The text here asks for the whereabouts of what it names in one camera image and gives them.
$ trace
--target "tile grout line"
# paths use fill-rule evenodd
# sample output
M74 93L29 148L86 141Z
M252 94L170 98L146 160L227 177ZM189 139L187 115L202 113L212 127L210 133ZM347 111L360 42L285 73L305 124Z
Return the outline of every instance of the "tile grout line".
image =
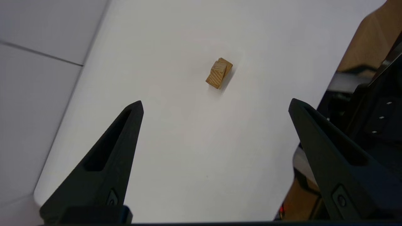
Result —
M46 53L42 53L42 52L39 52L39 51L36 51L36 50L33 50L33 49L29 49L29 48L17 45L17 44L6 42L6 41L3 41L3 40L0 40L0 44L3 44L5 46L9 46L9 47L13 47L13 48L16 48L16 49L20 49L20 50L23 50L23 51L27 51L27 52L30 52L30 53L38 54L38 55L48 57L48 58L51 58L51 59L54 59L54 60L63 61L65 63L73 64L73 65L76 65L76 66L80 66L80 67L83 66L81 64L74 63L74 62L69 61L69 60L61 59L61 58L58 58L58 57L55 57L55 56L52 56L52 55L49 55L49 54L46 54Z

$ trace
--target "wooden surface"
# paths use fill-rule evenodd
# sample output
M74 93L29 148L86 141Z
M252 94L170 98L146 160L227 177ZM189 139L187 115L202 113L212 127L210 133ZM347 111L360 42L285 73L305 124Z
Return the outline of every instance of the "wooden surface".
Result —
M378 68L402 30L401 12L401 0L388 0L368 15L356 31L338 71L361 64Z
M310 188L319 191L318 187L308 180ZM314 208L314 204L318 199L317 195L309 193L300 187L299 182L295 178L284 202L285 209L284 221L305 221Z

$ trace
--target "wooden block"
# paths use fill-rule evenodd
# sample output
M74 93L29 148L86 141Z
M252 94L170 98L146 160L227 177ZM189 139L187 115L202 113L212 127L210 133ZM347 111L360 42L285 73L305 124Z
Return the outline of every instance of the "wooden block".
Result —
M229 61L219 58L213 64L211 73L209 74L206 82L211 86L221 89L224 78L229 74L230 69L233 67Z

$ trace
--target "black machine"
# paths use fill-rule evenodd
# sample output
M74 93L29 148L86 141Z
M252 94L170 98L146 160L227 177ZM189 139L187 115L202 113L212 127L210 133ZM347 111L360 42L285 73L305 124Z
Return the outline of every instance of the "black machine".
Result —
M395 49L400 51L402 45ZM328 214L336 224L402 221L402 57L390 53L374 81L358 87L334 126L307 103L293 99L290 117ZM131 224L123 205L143 117L142 103L127 106L40 209L46 225ZM217 226L283 222L205 223ZM331 224L293 222L285 224ZM133 224L137 226L198 226Z

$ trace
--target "screw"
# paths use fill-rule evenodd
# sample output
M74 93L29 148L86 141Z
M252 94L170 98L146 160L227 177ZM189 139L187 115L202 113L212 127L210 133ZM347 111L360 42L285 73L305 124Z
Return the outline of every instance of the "screw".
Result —
M338 195L338 204L342 207L346 206L346 199L343 195Z
M390 64L391 64L391 62L390 62L390 61L388 61L388 60L384 60L384 61L382 62L382 64L383 64L383 65L385 65L385 66L388 66L388 65L390 65Z

